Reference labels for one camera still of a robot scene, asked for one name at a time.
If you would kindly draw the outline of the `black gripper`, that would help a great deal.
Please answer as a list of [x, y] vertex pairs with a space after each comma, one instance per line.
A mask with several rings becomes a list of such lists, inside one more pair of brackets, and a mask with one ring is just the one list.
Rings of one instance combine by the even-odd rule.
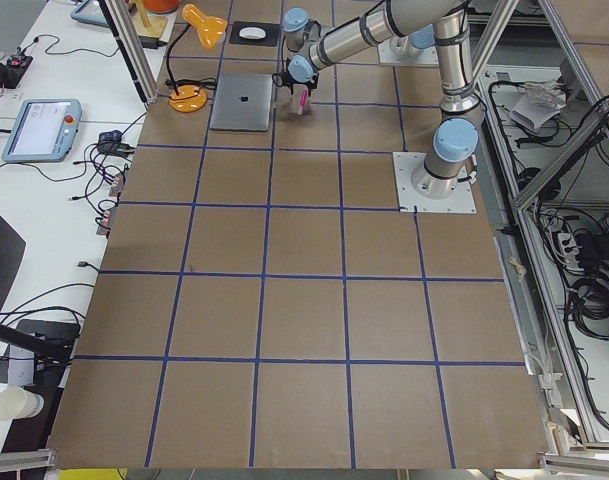
[[272, 82], [279, 88], [288, 88], [291, 94], [294, 93], [296, 85], [301, 85], [307, 90], [308, 95], [311, 95], [318, 87], [318, 74], [315, 73], [311, 80], [302, 82], [295, 80], [288, 71], [275, 72], [272, 74]]

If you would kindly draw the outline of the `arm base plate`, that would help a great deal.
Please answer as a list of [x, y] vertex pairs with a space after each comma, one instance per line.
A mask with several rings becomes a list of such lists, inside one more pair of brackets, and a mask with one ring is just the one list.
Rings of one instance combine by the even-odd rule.
[[425, 49], [415, 47], [409, 37], [393, 37], [378, 46], [380, 65], [436, 68], [437, 53], [434, 46]]
[[406, 213], [475, 214], [473, 181], [462, 165], [454, 178], [441, 180], [424, 169], [423, 152], [393, 152], [398, 209]]

